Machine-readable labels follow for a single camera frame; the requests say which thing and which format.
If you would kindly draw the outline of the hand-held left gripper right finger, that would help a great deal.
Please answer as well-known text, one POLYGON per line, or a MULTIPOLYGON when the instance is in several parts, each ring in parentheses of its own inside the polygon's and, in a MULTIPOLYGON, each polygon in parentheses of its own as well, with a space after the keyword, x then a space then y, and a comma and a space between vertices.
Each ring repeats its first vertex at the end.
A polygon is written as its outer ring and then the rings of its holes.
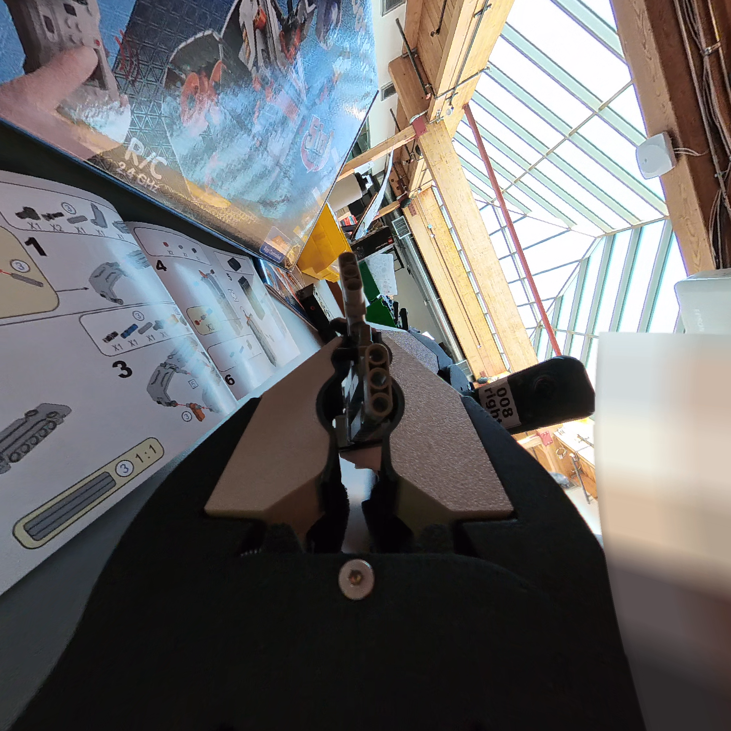
POLYGON ((418 535, 428 525, 508 517, 512 505, 458 391, 436 356, 410 334, 384 330, 404 413, 389 438, 399 478, 396 516, 418 535))

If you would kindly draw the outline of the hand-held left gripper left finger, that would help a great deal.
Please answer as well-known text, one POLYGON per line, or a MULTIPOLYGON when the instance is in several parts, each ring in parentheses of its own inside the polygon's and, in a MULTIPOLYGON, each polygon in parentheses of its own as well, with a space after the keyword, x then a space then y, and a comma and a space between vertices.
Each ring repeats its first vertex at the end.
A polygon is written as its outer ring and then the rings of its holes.
POLYGON ((207 501, 208 516, 287 524, 309 550, 342 549, 338 445, 317 406, 341 343, 327 343, 262 395, 207 501))

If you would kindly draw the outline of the grey toy frame assembly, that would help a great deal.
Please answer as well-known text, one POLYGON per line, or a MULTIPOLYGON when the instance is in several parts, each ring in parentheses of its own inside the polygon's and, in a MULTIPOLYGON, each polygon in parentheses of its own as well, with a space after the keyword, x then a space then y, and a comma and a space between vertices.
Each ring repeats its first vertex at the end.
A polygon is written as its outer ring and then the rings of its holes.
POLYGON ((342 413, 334 419, 343 450, 381 442, 394 426, 396 406, 389 371, 391 354, 366 321, 366 298, 354 253, 338 258, 345 315, 345 334, 335 356, 346 368, 342 380, 342 413))

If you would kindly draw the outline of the grey desk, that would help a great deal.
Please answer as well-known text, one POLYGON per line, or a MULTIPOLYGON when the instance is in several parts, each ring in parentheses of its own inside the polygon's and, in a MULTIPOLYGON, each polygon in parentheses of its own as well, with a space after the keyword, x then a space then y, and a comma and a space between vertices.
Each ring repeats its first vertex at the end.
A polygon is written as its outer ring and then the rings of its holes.
MULTIPOLYGON (((2 124, 2 172, 77 188, 111 203, 125 221, 166 227, 219 251, 243 254, 254 262, 255 258, 196 232, 175 216, 165 211, 160 215, 157 207, 147 200, 118 189, 108 179, 5 124, 2 124)), ((319 349, 319 339, 311 326, 268 292, 300 352, 280 373, 252 390, 238 403, 238 408, 319 349)), ((177 462, 206 436, 156 470, 2 592, 2 728, 11 725, 59 658, 78 623, 92 586, 134 514, 177 462)))

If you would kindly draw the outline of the wooden window sill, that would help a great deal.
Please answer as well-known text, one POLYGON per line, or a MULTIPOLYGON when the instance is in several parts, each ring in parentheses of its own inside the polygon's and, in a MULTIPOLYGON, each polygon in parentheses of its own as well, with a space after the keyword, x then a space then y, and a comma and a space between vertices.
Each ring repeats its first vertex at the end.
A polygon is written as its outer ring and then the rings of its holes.
POLYGON ((547 471, 560 473, 583 489, 587 501, 597 499, 592 418, 519 433, 514 438, 547 471))

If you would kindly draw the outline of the small black box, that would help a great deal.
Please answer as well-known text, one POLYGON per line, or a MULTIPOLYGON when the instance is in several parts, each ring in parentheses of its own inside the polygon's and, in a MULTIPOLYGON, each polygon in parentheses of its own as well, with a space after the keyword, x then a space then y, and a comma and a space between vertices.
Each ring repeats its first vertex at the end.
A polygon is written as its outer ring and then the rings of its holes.
POLYGON ((316 280, 296 291, 309 322, 322 334, 329 332, 331 321, 342 318, 343 313, 332 293, 330 282, 316 280))

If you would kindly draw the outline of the green plastic bin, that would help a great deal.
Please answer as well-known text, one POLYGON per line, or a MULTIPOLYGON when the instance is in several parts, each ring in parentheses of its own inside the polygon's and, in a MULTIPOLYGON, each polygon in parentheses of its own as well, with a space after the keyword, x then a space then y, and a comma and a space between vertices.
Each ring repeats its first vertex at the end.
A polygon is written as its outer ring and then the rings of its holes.
POLYGON ((367 300, 366 319, 370 323, 398 327, 398 315, 394 315, 394 306, 385 296, 371 273, 366 261, 359 262, 362 288, 367 300))

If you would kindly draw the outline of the large wooden ceiling beam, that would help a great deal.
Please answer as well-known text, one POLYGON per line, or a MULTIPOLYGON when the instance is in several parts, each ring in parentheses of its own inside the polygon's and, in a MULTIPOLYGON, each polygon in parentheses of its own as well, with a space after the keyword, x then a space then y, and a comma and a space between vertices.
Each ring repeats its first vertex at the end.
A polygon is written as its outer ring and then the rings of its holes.
POLYGON ((486 305, 496 336, 489 336, 478 376, 521 370, 536 363, 524 323, 490 240, 453 138, 466 116, 480 76, 501 35, 512 1, 409 1, 402 56, 389 63, 398 109, 417 125, 421 161, 410 172, 411 190, 425 218, 438 191, 486 305))

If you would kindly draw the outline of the white projector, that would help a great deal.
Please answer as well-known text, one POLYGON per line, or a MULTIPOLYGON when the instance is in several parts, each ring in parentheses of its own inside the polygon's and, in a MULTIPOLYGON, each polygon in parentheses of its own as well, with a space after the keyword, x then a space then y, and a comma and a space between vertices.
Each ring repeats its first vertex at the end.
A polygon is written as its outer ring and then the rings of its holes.
POLYGON ((695 273, 674 289, 687 334, 730 334, 730 268, 695 273))

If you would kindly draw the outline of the white printed paper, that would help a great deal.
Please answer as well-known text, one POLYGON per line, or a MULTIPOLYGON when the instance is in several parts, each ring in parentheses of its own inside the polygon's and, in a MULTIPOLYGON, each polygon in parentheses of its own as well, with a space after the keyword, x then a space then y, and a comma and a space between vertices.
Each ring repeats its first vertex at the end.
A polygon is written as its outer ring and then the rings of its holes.
POLYGON ((371 254, 362 263, 369 270, 380 294, 388 297, 397 296, 395 261, 391 252, 371 254))

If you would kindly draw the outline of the glass skylight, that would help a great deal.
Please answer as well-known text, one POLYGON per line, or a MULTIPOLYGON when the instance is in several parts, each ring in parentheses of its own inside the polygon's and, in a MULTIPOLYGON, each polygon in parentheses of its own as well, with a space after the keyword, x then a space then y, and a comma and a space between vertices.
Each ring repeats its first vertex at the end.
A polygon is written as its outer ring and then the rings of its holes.
POLYGON ((680 327, 686 277, 609 2, 514 2, 470 102, 558 345, 680 327))

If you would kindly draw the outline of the yellow plastic bin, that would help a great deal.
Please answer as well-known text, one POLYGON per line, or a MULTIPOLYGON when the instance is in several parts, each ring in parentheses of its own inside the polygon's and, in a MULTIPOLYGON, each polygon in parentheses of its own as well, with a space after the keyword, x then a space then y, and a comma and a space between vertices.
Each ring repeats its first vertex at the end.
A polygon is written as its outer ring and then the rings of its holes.
POLYGON ((297 267, 315 279, 338 282, 338 258, 344 252, 352 252, 350 243, 330 206, 325 204, 298 258, 297 267))

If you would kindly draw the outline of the white instruction booklet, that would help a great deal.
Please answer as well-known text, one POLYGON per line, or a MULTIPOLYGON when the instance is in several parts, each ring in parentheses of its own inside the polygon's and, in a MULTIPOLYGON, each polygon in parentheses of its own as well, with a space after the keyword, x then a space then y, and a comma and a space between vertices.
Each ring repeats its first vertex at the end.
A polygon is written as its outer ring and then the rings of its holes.
POLYGON ((2 172, 2 592, 299 354, 251 258, 2 172))

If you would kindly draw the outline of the black carton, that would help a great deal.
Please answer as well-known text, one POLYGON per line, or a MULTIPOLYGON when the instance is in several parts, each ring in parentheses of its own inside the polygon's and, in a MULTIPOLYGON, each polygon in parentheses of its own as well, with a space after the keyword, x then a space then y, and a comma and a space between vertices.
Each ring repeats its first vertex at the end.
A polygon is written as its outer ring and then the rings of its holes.
POLYGON ((361 262, 372 254, 392 246, 393 232, 388 225, 351 242, 351 249, 356 259, 361 262))

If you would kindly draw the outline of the white sensor box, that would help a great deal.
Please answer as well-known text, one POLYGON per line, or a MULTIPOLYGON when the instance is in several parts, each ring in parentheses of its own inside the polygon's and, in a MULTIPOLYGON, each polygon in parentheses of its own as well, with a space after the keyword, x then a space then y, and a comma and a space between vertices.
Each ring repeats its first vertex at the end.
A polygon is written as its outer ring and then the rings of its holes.
POLYGON ((668 132, 646 138, 636 147, 635 154, 637 166, 646 180, 666 174, 678 163, 672 138, 668 132))

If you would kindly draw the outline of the white paper roll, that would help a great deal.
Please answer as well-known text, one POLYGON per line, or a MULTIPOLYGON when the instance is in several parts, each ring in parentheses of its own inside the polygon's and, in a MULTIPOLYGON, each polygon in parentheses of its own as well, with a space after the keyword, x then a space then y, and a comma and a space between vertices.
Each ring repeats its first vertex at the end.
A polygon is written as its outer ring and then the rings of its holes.
POLYGON ((352 174, 335 183, 327 198, 327 204, 332 211, 336 212, 349 206, 354 201, 360 200, 363 193, 364 188, 361 185, 361 178, 357 174, 352 174))

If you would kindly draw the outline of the large blue toy box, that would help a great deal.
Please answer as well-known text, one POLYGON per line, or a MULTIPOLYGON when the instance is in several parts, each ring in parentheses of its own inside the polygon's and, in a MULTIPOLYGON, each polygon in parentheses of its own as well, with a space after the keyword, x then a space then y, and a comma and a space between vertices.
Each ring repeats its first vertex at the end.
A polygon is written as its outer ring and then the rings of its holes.
POLYGON ((2 2, 2 119, 285 268, 377 92, 370 2, 2 2))

